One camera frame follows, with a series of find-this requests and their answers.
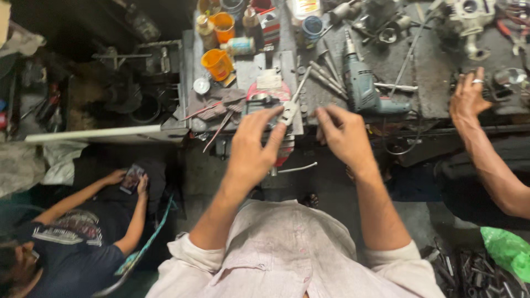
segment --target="black t-shirt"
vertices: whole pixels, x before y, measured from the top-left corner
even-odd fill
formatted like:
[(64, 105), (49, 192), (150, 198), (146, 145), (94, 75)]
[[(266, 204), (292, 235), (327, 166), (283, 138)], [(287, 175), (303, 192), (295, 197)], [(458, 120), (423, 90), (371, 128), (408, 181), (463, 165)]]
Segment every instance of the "black t-shirt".
[(89, 201), (50, 225), (20, 226), (20, 243), (33, 241), (42, 276), (27, 295), (33, 297), (90, 297), (114, 281), (125, 257), (113, 245), (127, 230), (130, 218), (118, 204)]

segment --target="white shirt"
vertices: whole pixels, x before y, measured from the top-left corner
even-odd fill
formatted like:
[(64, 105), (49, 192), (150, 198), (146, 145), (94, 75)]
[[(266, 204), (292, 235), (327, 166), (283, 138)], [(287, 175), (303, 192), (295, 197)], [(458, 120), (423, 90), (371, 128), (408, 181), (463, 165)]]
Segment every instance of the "white shirt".
[(200, 249), (187, 234), (167, 246), (173, 257), (159, 266), (147, 298), (444, 297), (413, 241), (366, 251), (367, 268), (343, 224), (295, 200), (245, 206), (226, 252)]

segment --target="blue container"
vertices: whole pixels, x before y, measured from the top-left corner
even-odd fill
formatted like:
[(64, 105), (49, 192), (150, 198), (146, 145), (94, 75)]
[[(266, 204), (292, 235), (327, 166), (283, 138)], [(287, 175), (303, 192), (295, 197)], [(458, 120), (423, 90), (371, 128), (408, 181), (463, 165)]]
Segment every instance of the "blue container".
[(310, 15), (304, 19), (302, 22), (302, 34), (304, 35), (307, 49), (315, 47), (322, 31), (324, 31), (324, 24), (317, 16)]

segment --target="orange measuring cup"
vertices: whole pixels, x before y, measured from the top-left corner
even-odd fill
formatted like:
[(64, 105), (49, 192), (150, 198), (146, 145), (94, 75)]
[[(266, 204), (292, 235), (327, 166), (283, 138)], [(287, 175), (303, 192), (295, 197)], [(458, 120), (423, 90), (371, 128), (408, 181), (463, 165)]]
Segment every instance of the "orange measuring cup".
[(215, 81), (222, 81), (234, 70), (232, 60), (225, 50), (211, 49), (204, 53), (201, 64), (211, 73)]
[(210, 17), (214, 24), (215, 35), (219, 44), (227, 43), (230, 38), (235, 37), (234, 17), (227, 12), (220, 12)]

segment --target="pliers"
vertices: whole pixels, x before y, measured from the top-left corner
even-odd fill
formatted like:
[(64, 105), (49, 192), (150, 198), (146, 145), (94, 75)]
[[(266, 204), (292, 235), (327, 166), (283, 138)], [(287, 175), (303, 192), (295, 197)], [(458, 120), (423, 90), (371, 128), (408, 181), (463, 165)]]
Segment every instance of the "pliers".
[(514, 43), (514, 46), (511, 48), (512, 53), (515, 56), (519, 56), (520, 51), (526, 51), (526, 36), (528, 35), (528, 28), (523, 29), (521, 32), (520, 37), (515, 37), (510, 29), (504, 25), (504, 23), (501, 20), (497, 20), (497, 29), (500, 31), (500, 33), (509, 39)]

